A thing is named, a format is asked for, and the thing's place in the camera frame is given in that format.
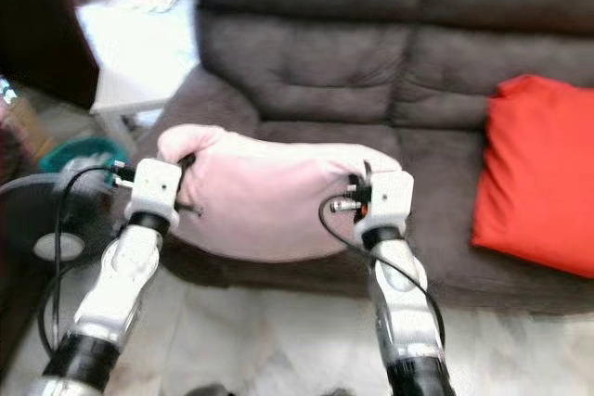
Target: floor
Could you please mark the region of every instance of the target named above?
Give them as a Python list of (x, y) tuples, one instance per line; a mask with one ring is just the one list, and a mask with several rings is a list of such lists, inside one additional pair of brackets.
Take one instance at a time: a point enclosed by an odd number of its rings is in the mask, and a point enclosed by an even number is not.
[[(193, 0), (175, 0), (162, 12), (152, 10), (155, 5), (154, 0), (97, 0), (77, 9), (101, 67), (91, 112), (130, 155), (146, 122), (158, 117), (153, 110), (162, 108), (199, 63)], [(129, 130), (119, 124), (121, 115)]]
[[(63, 317), (96, 274), (67, 277)], [(387, 396), (373, 324), (367, 300), (196, 287), (160, 269), (106, 395), (183, 396), (219, 382), (240, 396)], [(445, 309), (445, 325), (458, 396), (594, 395), (594, 314)], [(0, 393), (21, 395), (45, 362), (31, 326)]]

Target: sofa armrest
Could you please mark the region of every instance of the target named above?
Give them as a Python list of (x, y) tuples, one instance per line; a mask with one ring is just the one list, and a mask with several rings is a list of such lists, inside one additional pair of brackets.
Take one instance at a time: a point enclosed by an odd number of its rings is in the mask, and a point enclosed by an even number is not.
[(187, 75), (154, 127), (142, 139), (135, 158), (156, 155), (161, 133), (178, 124), (220, 125), (252, 136), (259, 121), (258, 110), (244, 94), (199, 65)]

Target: white table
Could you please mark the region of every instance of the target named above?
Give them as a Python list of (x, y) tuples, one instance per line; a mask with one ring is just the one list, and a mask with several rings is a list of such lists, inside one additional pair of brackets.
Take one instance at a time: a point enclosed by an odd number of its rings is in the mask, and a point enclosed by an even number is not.
[(198, 63), (191, 2), (161, 14), (90, 4), (78, 17), (100, 66), (91, 113), (133, 155), (123, 116), (162, 108)]

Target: tiled floor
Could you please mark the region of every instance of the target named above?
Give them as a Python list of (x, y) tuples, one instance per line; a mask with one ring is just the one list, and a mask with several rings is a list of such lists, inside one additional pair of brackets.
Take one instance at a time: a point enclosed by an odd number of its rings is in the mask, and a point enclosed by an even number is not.
[[(67, 279), (65, 314), (95, 273)], [(195, 287), (161, 269), (106, 394), (183, 396), (220, 382), (241, 396), (387, 396), (373, 322), (367, 300)], [(458, 396), (594, 394), (594, 314), (446, 309), (445, 323)], [(45, 361), (32, 326), (0, 394), (21, 395)]]

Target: sofa backrest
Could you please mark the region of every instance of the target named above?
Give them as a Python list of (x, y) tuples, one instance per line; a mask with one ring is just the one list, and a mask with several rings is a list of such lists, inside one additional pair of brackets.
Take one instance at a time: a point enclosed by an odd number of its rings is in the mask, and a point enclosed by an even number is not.
[(498, 83), (594, 86), (591, 0), (198, 0), (200, 59), (264, 119), (480, 129)]

